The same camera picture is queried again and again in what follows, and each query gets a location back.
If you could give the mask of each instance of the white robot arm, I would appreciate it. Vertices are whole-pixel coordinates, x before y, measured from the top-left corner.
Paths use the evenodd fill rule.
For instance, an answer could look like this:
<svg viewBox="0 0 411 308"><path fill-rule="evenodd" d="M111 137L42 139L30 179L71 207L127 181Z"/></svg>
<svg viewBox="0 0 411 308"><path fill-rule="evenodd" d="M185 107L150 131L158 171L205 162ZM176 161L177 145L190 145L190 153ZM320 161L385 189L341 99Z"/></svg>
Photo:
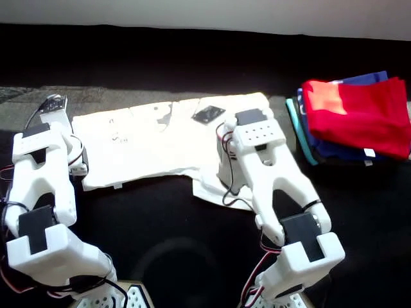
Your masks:
<svg viewBox="0 0 411 308"><path fill-rule="evenodd" d="M276 262L256 277L258 292L242 304L253 307L261 296L273 305L284 296L298 295L345 257L337 235L330 232L327 211L298 168L271 109L237 113L217 129L217 136L220 180L234 195L243 185L250 187L257 227L282 247ZM272 200L276 189L294 199L301 214L279 221Z"/></svg>
<svg viewBox="0 0 411 308"><path fill-rule="evenodd" d="M68 229L77 219L69 175L87 174L87 166L66 103L66 97L49 97L39 110L43 123L14 137L12 188L2 219L15 237L6 243L8 264L53 294L104 297L121 307L111 258ZM49 193L54 204L37 204Z"/></svg>

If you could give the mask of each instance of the black table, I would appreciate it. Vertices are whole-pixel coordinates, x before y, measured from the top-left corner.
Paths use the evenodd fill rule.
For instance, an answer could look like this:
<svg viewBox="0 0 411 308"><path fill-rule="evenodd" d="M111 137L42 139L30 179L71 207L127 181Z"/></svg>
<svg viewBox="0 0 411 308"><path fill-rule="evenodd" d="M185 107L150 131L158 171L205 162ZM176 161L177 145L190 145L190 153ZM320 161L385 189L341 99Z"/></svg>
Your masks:
<svg viewBox="0 0 411 308"><path fill-rule="evenodd" d="M216 94L261 91L277 96L270 106L276 116L280 114L293 151L295 138L283 116L284 97L294 95L304 80L333 80L382 69L391 76L411 78L410 44L402 42L224 31L2 29L3 40L9 43L2 85L92 85ZM65 48L58 52L31 48L24 58L13 61L14 54L20 54L16 50L37 46L39 38L56 31L69 39ZM123 43L130 37L144 46L127 48ZM85 42L81 47L76 43L80 41ZM0 166L10 163L12 135L0 132ZM298 149L294 152L346 251L345 260L332 271L332 284L325 281L311 288L310 298L320 307L330 287L326 307L407 303L410 165L311 167ZM283 193L274 194L279 217L297 211ZM262 256L254 216L194 198L191 180L185 177L140 180L117 191L76 189L76 198L78 222L73 230L112 256L119 279L142 280L157 308L236 307L243 284ZM36 292L14 295L2 282L0 289L19 304L34 300L57 304Z"/></svg>

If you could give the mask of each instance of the black wire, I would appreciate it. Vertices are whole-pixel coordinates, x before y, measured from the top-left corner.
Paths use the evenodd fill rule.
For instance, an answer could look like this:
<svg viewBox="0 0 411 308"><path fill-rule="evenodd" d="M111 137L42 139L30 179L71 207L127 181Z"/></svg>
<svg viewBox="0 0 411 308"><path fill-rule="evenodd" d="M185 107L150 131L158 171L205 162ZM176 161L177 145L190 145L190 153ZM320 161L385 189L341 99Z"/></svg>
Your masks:
<svg viewBox="0 0 411 308"><path fill-rule="evenodd" d="M234 184L234 171L232 170L232 162L231 162L231 156L229 154L229 151L227 149L227 144L228 142L230 142L232 140L232 138L228 138L227 141L225 142L225 148L224 148L224 142L222 140L222 148L225 152L225 154L227 154L227 157L229 159L229 165L230 165L230 173L231 173L231 181L230 181L230 187L227 189L227 191L225 192L225 194L223 195L223 199L222 199L222 203L223 205L225 205L226 207L230 207L231 205L233 205L234 203L236 203L237 201L242 201L244 202L250 209L251 211L254 211L254 209L252 208L252 206L245 201L243 198L235 198L233 201L230 201L229 203L225 202L226 197L228 196L229 193L232 193L232 186Z"/></svg>
<svg viewBox="0 0 411 308"><path fill-rule="evenodd" d="M333 278L331 277L331 273L328 273L328 279L329 279L329 287L327 288L326 294L324 295L324 298L322 300L321 308L326 307L329 292L331 291L331 288L333 287Z"/></svg>
<svg viewBox="0 0 411 308"><path fill-rule="evenodd" d="M72 161L69 162L69 166L73 165L73 164L76 162L76 160L78 160L78 159L83 155L83 152L84 152L84 146L83 146L83 143L82 143L82 141L80 140L80 138L78 138L78 137L76 137L76 136L74 136L74 135L71 135L71 137L74 137L74 138L76 138L78 141L80 141L80 146L81 146L82 150L81 150L80 154L79 154L75 159L73 159Z"/></svg>
<svg viewBox="0 0 411 308"><path fill-rule="evenodd" d="M31 114L31 116L28 118L26 124L24 125L23 130L26 130L26 129L29 127L31 121L33 120L33 118L35 117L35 115L37 114L37 112L39 112L39 110L40 110L40 108L43 106L43 104L44 104L44 102L43 102L36 110L33 111L33 113Z"/></svg>
<svg viewBox="0 0 411 308"><path fill-rule="evenodd" d="M43 109L44 105L48 102L48 100L51 99L51 98L53 98L53 97L55 97L55 96L57 96L57 95L58 95L58 94L49 95L49 96L40 104L40 106L37 107L37 109L33 111L33 113L32 113L32 114L30 115L30 117L27 119L27 122L26 122L26 124L24 125L23 130L26 130L26 129L29 127L29 125L30 125L31 121L33 120L33 118L36 116L36 114L37 114L40 110Z"/></svg>
<svg viewBox="0 0 411 308"><path fill-rule="evenodd" d="M128 303L128 295L127 295L127 292L126 292L122 287L120 287L118 284L116 284L115 282L113 282L113 281L111 281L111 280L109 280L109 279L107 279L107 278L104 278L104 282L105 282L106 284L109 284L109 285L112 286L112 287L115 287L118 291L120 291L120 292L124 295L123 308L127 308L127 303Z"/></svg>

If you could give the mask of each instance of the red wire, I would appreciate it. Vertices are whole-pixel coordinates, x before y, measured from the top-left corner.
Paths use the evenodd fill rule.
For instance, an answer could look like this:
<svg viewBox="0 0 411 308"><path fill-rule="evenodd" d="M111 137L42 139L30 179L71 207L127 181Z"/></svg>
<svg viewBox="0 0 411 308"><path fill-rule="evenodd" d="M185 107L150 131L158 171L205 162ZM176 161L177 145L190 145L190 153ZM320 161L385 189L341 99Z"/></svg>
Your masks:
<svg viewBox="0 0 411 308"><path fill-rule="evenodd" d="M11 181L11 180L13 180L12 178L3 178L2 175L1 175L4 171L12 170L12 169L14 169L14 165L7 165L7 166L1 168L1 169L0 169L0 180L4 180L4 181Z"/></svg>
<svg viewBox="0 0 411 308"><path fill-rule="evenodd" d="M259 287L251 303L249 303L248 305L244 305L244 308L251 308L257 302L257 299L260 297L263 291L264 291L264 287Z"/></svg>
<svg viewBox="0 0 411 308"><path fill-rule="evenodd" d="M241 292L240 301L242 304L245 303L245 297L247 295L247 291L250 289L251 284L253 283L255 277L257 276L257 270L261 267L264 261L272 254L272 252L267 252L261 260L257 263L256 267L252 270L250 277L247 279L247 282L244 285L243 291Z"/></svg>
<svg viewBox="0 0 411 308"><path fill-rule="evenodd" d="M34 289L33 287L27 287L26 289L18 289L17 287L13 286L13 284L12 284L12 283L7 279L7 277L4 275L3 269L2 269L2 267L1 267L1 264L0 264L0 275L1 275L1 278L3 278L5 284L6 284L11 290L13 290L14 292L16 292L17 294L21 294L21 293L24 293L24 292L27 292L27 291L29 291L29 290Z"/></svg>

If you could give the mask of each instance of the clothing tag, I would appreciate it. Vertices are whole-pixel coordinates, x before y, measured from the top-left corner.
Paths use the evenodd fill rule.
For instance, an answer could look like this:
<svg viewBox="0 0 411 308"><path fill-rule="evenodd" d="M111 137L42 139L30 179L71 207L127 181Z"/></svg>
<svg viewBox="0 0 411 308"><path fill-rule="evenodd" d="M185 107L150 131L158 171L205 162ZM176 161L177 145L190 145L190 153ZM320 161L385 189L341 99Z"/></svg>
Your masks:
<svg viewBox="0 0 411 308"><path fill-rule="evenodd" d="M364 149L364 152L368 157L375 157L375 152L373 149Z"/></svg>

